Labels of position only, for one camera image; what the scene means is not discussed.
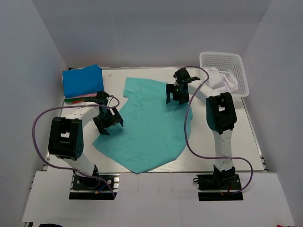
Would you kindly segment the teal t shirt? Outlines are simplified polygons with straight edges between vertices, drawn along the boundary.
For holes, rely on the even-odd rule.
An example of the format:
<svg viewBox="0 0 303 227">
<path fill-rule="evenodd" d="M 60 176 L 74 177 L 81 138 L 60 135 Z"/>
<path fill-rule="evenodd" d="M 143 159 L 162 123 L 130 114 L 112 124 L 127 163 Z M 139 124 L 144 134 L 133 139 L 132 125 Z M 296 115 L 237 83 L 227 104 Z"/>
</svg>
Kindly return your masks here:
<svg viewBox="0 0 303 227">
<path fill-rule="evenodd" d="M 126 78 L 123 96 L 124 126 L 111 126 L 110 135 L 99 135 L 93 146 L 136 174 L 176 160 L 191 133 L 191 108 L 166 104 L 166 83 L 151 79 Z"/>
</svg>

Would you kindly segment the white t shirt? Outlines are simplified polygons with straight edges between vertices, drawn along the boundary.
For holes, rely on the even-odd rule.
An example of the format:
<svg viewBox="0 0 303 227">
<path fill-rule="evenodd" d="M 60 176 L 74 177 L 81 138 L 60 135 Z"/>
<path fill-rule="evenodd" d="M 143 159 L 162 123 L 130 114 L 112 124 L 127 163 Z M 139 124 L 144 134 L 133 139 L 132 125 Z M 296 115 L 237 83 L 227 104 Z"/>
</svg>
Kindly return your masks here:
<svg viewBox="0 0 303 227">
<path fill-rule="evenodd" d="M 231 94 L 238 92 L 238 81 L 232 73 L 220 71 L 216 67 L 206 68 L 206 71 L 209 74 L 209 80 L 206 84 L 213 90 Z"/>
</svg>

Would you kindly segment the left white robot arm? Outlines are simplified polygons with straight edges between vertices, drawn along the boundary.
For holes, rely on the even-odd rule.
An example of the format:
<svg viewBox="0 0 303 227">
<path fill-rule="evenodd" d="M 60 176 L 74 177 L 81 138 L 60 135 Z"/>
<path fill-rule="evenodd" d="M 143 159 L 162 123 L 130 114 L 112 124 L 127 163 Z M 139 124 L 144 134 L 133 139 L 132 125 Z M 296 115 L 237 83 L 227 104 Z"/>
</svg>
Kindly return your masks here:
<svg viewBox="0 0 303 227">
<path fill-rule="evenodd" d="M 110 106 L 109 95 L 98 91 L 95 97 L 89 97 L 83 105 L 65 117 L 54 117 L 48 143 L 51 155 L 65 161 L 74 172 L 84 176 L 84 183 L 94 189 L 99 186 L 100 177 L 97 167 L 84 154 L 83 129 L 93 121 L 99 134 L 109 135 L 108 128 L 116 124 L 124 125 L 124 120 L 117 108 Z"/>
</svg>

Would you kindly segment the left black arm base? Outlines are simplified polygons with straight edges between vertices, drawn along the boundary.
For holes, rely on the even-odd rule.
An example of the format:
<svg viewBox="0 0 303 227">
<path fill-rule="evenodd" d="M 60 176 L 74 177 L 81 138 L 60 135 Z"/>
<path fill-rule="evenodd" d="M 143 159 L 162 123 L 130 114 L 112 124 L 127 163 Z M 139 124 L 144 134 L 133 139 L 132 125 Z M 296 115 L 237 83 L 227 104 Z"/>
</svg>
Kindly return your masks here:
<svg viewBox="0 0 303 227">
<path fill-rule="evenodd" d="M 84 177 L 80 174 L 73 174 L 69 200 L 88 200 L 88 201 L 112 201 L 118 192 L 119 174 L 100 175 L 113 190 L 114 196 L 110 188 L 105 182 L 99 179 Z"/>
</svg>

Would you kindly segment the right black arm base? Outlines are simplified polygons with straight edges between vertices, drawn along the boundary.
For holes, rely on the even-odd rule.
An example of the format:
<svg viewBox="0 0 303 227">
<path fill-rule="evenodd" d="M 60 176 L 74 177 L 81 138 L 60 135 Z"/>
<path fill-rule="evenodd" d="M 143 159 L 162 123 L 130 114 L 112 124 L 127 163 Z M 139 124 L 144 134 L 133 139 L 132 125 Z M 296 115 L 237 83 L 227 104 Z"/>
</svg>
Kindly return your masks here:
<svg viewBox="0 0 303 227">
<path fill-rule="evenodd" d="M 193 183 L 198 187 L 199 201 L 242 201 L 243 193 L 240 177 L 236 174 L 232 179 L 218 183 L 214 175 L 197 175 Z"/>
</svg>

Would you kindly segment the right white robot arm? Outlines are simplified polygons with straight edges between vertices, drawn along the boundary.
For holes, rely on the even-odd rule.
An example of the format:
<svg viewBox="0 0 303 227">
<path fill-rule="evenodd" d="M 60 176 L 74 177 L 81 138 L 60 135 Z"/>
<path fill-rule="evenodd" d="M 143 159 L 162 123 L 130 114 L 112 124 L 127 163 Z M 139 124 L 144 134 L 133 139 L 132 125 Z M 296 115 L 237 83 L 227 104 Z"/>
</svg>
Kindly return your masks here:
<svg viewBox="0 0 303 227">
<path fill-rule="evenodd" d="M 209 74 L 205 69 L 206 79 L 201 81 L 199 77 L 191 77 L 186 67 L 178 69 L 173 78 L 173 84 L 166 85 L 166 103 L 171 100 L 180 105 L 192 102 L 196 97 L 206 105 L 206 121 L 212 130 L 215 141 L 214 159 L 214 184 L 218 188 L 226 188 L 235 176 L 235 167 L 232 161 L 231 137 L 234 125 L 237 121 L 232 96 L 229 92 L 220 93 L 213 90 L 205 83 Z"/>
</svg>

